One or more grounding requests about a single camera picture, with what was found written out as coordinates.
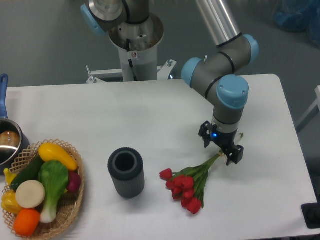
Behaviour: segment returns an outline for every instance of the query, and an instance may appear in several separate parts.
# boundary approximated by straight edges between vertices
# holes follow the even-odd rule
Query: black cylinder
[[[123,198],[134,198],[145,187],[143,160],[132,148],[122,147],[114,151],[108,160],[108,170],[116,191]]]

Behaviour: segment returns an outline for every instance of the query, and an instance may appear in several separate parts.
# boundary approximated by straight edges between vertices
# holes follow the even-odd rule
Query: white table
[[[159,172],[203,163],[200,125],[213,106],[182,80],[9,88],[7,111],[31,143],[61,139],[85,165],[79,218],[58,239],[249,240],[319,234],[306,227],[301,205],[316,202],[306,163],[277,76],[252,75],[239,132],[242,161],[217,161],[204,209],[193,216],[174,202]],[[131,147],[144,162],[145,188],[121,198],[109,156]],[[5,184],[0,178],[0,188]],[[0,223],[1,239],[16,239]]]

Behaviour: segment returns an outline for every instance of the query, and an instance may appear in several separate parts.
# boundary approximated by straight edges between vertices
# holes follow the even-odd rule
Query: toy vegetable
[[[39,147],[38,151],[40,157],[45,162],[57,160],[65,165],[69,171],[75,171],[78,168],[76,160],[74,160],[63,147],[57,144],[51,142],[43,143]]]
[[[13,229],[16,234],[30,237],[34,234],[40,219],[40,213],[35,209],[22,209],[16,216]]]
[[[69,171],[68,185],[66,189],[70,193],[79,191],[81,186],[81,177],[74,171]]]
[[[41,159],[39,155],[36,155],[30,163],[13,179],[10,188],[14,191],[26,181],[36,180],[38,178],[41,166],[45,162]]]
[[[16,193],[12,190],[7,191],[1,200],[1,207],[8,213],[17,215],[23,209],[16,201]]]
[[[68,169],[61,162],[50,160],[42,165],[38,180],[45,189],[40,222],[51,223],[57,216],[58,201],[68,185]]]
[[[11,182],[15,179],[15,177],[17,176],[17,174],[11,173],[9,168],[5,168],[3,170],[3,173],[5,175],[5,181],[10,185]]]
[[[18,187],[15,192],[15,199],[21,207],[33,209],[44,201],[45,195],[45,188],[40,182],[29,180]]]

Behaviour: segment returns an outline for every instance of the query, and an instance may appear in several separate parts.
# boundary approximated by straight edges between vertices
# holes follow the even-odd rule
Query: gray floor
[[[275,0],[228,2],[242,32],[260,45],[258,59],[237,74],[278,75],[296,123],[316,99],[320,48],[305,33],[275,27]],[[9,74],[10,87],[83,84],[86,65],[91,70],[120,68],[108,37],[96,36],[86,26],[82,4],[83,0],[0,0],[0,73]],[[150,9],[165,27],[158,63],[177,61],[176,78],[188,59],[216,52],[194,0],[151,0]],[[298,135],[312,177],[320,176],[319,132],[320,114]]]

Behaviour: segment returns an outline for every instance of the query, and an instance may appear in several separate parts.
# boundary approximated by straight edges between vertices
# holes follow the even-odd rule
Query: saucepan
[[[8,119],[6,108],[8,80],[7,74],[0,76],[0,175],[4,174],[4,169],[11,168],[15,158],[30,144],[19,125]]]

